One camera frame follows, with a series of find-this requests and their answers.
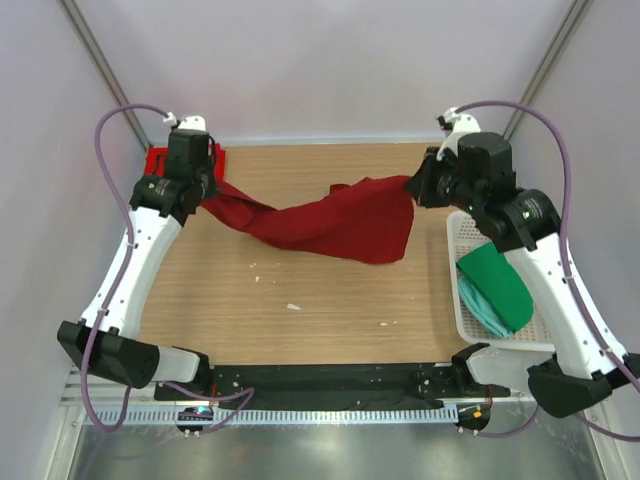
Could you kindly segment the dark red t shirt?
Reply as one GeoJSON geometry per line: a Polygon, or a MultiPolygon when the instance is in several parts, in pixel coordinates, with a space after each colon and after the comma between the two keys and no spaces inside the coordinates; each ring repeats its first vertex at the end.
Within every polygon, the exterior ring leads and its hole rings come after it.
{"type": "Polygon", "coordinates": [[[404,175],[334,184],[322,199],[276,209],[229,183],[201,203],[219,222],[271,247],[371,265],[405,256],[414,221],[404,175]]]}

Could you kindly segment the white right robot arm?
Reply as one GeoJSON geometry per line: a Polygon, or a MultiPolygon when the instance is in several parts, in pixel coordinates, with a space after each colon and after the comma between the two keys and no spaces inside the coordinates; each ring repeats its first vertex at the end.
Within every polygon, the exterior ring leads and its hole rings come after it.
{"type": "Polygon", "coordinates": [[[639,356],[589,301],[553,202],[517,186],[508,141],[479,132],[461,136],[456,149],[431,146],[405,188],[424,208],[469,214],[523,281],[554,345],[549,359],[527,369],[529,390],[546,413],[574,415],[638,379],[639,356]]]}

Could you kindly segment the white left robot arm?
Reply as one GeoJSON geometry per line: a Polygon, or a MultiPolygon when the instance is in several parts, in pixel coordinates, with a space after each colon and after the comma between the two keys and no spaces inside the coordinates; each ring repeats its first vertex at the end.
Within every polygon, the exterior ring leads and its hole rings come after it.
{"type": "Polygon", "coordinates": [[[161,173],[134,185],[129,224],[110,268],[79,321],[65,321],[57,339],[88,375],[141,389],[151,382],[197,381],[205,355],[138,340],[155,277],[189,216],[216,191],[209,133],[199,117],[172,130],[161,173]]]}

